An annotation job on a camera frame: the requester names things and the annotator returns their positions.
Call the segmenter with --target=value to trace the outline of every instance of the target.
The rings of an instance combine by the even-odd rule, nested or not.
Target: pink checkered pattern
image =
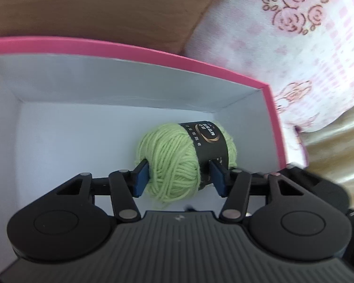
[[[354,0],[217,0],[186,55],[268,82],[292,154],[354,106]]]

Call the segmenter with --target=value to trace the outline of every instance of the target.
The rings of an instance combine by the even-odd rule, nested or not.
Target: skein of yarn
[[[236,146],[218,125],[228,149],[228,166],[236,167]],[[147,159],[150,179],[146,192],[163,203],[193,196],[201,183],[200,168],[192,139],[176,123],[168,123],[147,133],[137,150],[137,162]]]

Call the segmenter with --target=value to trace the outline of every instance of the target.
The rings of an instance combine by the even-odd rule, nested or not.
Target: gold satin fabric
[[[308,170],[342,184],[354,208],[354,107],[323,129],[302,133],[310,165]]]

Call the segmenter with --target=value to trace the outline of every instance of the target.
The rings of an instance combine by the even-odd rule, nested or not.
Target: yarn label
[[[223,133],[212,122],[199,121],[180,123],[191,139],[197,153],[201,172],[201,188],[210,184],[208,162],[217,159],[228,169],[228,149]]]

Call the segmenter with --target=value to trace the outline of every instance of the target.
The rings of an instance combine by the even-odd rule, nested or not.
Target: brown fabric
[[[309,170],[348,190],[354,207],[354,107],[320,131],[302,133]]]
[[[0,0],[0,36],[101,39],[178,53],[213,0]]]

